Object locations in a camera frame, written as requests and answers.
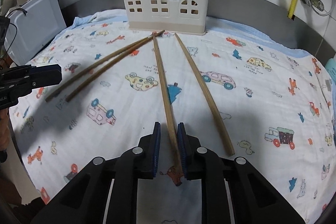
silver screw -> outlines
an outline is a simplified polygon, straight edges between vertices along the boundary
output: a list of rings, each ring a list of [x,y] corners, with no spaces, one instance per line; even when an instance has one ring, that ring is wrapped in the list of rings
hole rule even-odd
[[[200,154],[205,154],[206,152],[208,152],[208,150],[205,147],[199,147],[197,148],[197,152],[199,152]]]
[[[103,163],[103,158],[101,158],[101,157],[96,157],[96,158],[94,158],[93,159],[93,164],[94,165],[100,165],[100,164],[102,164]]]
[[[143,149],[142,149],[141,147],[135,147],[135,148],[133,148],[133,150],[132,150],[132,152],[133,152],[134,154],[141,154],[142,151],[143,151]]]
[[[236,162],[238,164],[244,165],[246,163],[246,159],[244,159],[242,157],[239,157],[239,158],[236,159]]]

pink car print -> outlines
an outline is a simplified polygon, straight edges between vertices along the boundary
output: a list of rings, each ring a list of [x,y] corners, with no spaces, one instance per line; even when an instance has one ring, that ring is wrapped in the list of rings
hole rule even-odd
[[[106,110],[100,103],[99,100],[96,98],[94,99],[91,104],[87,107],[86,115],[94,120],[99,125],[109,123],[114,125],[116,122],[116,118],[113,115],[114,110]]]
[[[208,71],[208,72],[202,72],[200,71],[202,78],[205,82],[213,81],[217,84],[221,84],[226,88],[227,90],[232,90],[236,87],[236,83],[233,81],[233,79],[230,76],[223,75],[221,73]]]

white appliance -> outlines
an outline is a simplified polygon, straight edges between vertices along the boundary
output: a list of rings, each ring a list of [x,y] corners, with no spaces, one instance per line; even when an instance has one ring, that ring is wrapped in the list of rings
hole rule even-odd
[[[9,18],[17,27],[16,38],[11,45],[16,29],[9,25],[5,38],[5,48],[11,59],[19,66],[31,60],[48,42],[66,28],[57,0],[29,0]]]

human hand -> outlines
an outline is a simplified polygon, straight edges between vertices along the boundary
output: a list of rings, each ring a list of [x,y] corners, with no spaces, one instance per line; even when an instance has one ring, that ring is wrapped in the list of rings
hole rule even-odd
[[[5,150],[11,140],[11,133],[8,128],[9,116],[7,112],[7,108],[0,110],[0,151]]]

wooden chopstick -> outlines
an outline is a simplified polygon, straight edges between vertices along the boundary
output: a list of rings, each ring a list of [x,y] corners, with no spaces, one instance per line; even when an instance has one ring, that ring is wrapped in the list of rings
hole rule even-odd
[[[203,91],[203,94],[204,94],[204,97],[210,107],[210,110],[211,110],[211,113],[212,113],[212,116],[214,118],[214,121],[215,121],[215,124],[216,124],[216,127],[217,127],[217,130],[219,131],[219,134],[220,134],[220,137],[222,139],[222,143],[224,145],[224,149],[226,151],[226,153],[228,154],[228,156],[233,156],[235,154],[235,149],[233,148],[233,145],[232,145],[232,142],[230,140],[230,136],[229,136],[229,133],[227,132],[226,130],[226,127],[224,125],[224,122],[222,120],[222,117],[221,117],[221,114],[219,113],[219,110],[216,106],[216,103],[215,101],[213,100],[212,96],[211,96],[211,93],[207,87],[207,85],[205,84],[201,74],[200,74],[200,71],[198,70],[194,60],[192,59],[192,57],[190,56],[188,50],[185,48],[182,40],[180,39],[180,37],[177,35],[177,33],[175,33],[175,36],[184,52],[184,55],[185,57],[187,58],[188,62],[189,62],[189,65],[191,66],[195,76],[196,76],[196,79],[199,83],[199,86],[201,87],[202,91]]]
[[[85,74],[87,74],[90,70],[98,67],[99,65],[101,65],[102,63],[110,60],[111,58],[117,56],[118,54],[125,52],[126,50],[128,50],[131,47],[134,47],[135,45],[137,45],[138,43],[142,42],[144,39],[140,39],[130,45],[127,45],[107,56],[105,56],[104,58],[98,60],[97,62],[93,63],[91,66],[87,67],[86,69],[82,70],[80,73],[78,73],[77,75],[73,76],[71,79],[69,79],[68,81],[66,81],[63,85],[61,85],[58,89],[56,89],[55,91],[53,91],[46,99],[46,102],[51,101],[54,97],[56,97],[62,90],[64,90],[65,88],[67,88],[68,86],[70,86],[73,82],[77,81],[79,78],[81,78],[82,76],[84,76]]]
[[[171,109],[168,89],[167,89],[168,85],[167,85],[165,70],[163,67],[163,62],[162,62],[159,45],[158,45],[158,41],[156,37],[153,37],[153,41],[154,41],[154,52],[155,52],[157,70],[159,72],[163,106],[165,108],[165,113],[166,113],[169,140],[170,140],[170,144],[171,144],[171,148],[173,152],[174,166],[178,173],[182,173],[183,171],[182,171],[182,166],[181,166],[181,161],[180,161],[179,147],[177,145],[177,139],[176,139],[175,122],[174,122],[173,112]]]
[[[83,88],[85,88],[87,85],[89,85],[92,81],[96,80],[100,75],[102,75],[105,71],[107,71],[109,68],[111,68],[113,65],[118,63],[120,60],[128,56],[130,53],[134,52],[137,48],[145,45],[149,41],[153,39],[155,36],[162,35],[164,33],[164,30],[153,33],[149,37],[146,37],[138,44],[134,45],[133,47],[129,48],[125,52],[121,53],[119,56],[117,56],[115,59],[113,59],[111,62],[107,63],[104,67],[102,67],[100,70],[98,70],[96,73],[91,75],[89,78],[87,78],[83,83],[81,83],[78,88],[76,88],[73,92],[70,93],[68,97],[66,97],[65,101],[70,102]]]

